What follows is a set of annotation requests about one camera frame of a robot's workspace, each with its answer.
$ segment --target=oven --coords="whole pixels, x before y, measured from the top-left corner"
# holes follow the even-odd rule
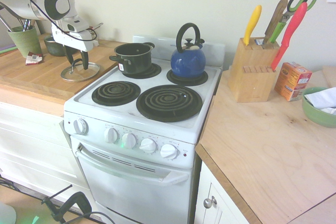
[[[224,45],[208,45],[208,55],[215,54],[210,62],[220,66],[206,66],[200,84],[176,84],[169,62],[175,41],[142,36],[133,41],[155,44],[151,76],[129,77],[113,68],[65,103],[65,129],[99,211],[117,224],[193,223],[201,166],[194,148],[221,74]],[[128,97],[110,106],[98,96],[106,90],[127,91]],[[158,106],[148,104],[160,100],[150,99],[156,95],[181,96],[189,107],[150,114],[146,107]]]

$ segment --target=stove knob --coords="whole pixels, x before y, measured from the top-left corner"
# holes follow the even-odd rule
[[[114,143],[119,138],[118,131],[116,131],[114,128],[106,129],[104,132],[104,137],[105,142]]]
[[[177,156],[177,149],[174,145],[165,144],[162,146],[160,154],[162,157],[167,159],[174,159]]]
[[[79,118],[75,120],[73,124],[77,134],[85,135],[88,132],[88,124],[84,119]]]
[[[145,138],[141,141],[139,149],[143,150],[146,153],[153,153],[156,150],[156,143],[150,138]]]
[[[121,147],[131,149],[136,145],[136,138],[132,133],[126,133],[122,136]]]

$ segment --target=wooden knife block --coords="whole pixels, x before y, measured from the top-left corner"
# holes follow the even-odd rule
[[[276,72],[270,67],[279,45],[257,45],[250,38],[248,46],[240,38],[230,71],[228,86],[237,102],[266,102],[271,92]]]

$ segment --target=dark bowl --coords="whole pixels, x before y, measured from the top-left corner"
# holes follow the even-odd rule
[[[53,56],[65,56],[65,51],[63,45],[55,42],[52,35],[48,35],[44,38],[44,43],[46,44],[48,53]],[[72,54],[77,52],[77,49],[70,47]]]

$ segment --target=oven door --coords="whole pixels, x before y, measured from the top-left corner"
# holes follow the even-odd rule
[[[118,214],[124,223],[189,223],[192,170],[111,154],[90,145],[80,145],[75,154],[95,201],[110,211],[112,219]]]

